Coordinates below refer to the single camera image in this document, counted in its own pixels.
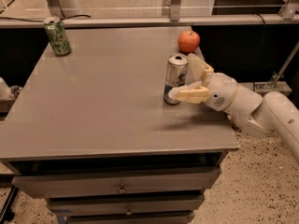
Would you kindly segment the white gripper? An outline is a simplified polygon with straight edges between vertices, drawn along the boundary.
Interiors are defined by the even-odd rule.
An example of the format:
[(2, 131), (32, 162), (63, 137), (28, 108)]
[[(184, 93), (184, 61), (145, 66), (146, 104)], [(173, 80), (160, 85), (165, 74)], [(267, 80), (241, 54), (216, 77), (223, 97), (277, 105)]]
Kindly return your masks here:
[(213, 73), (213, 67), (194, 53), (189, 53), (187, 58), (196, 82), (172, 88), (168, 96), (174, 100), (191, 104), (205, 102), (205, 105), (216, 111), (227, 108), (235, 98), (238, 83), (223, 73)]

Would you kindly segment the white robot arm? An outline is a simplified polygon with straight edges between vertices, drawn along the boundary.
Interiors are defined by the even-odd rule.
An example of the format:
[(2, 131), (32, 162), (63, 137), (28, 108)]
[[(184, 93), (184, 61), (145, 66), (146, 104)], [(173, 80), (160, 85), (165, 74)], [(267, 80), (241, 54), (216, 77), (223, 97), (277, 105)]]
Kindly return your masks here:
[(187, 59), (195, 81), (172, 89), (171, 98), (222, 111), (237, 128), (254, 137), (278, 133), (299, 163), (299, 110), (287, 96), (278, 91), (261, 95), (223, 73), (216, 73), (193, 53)]

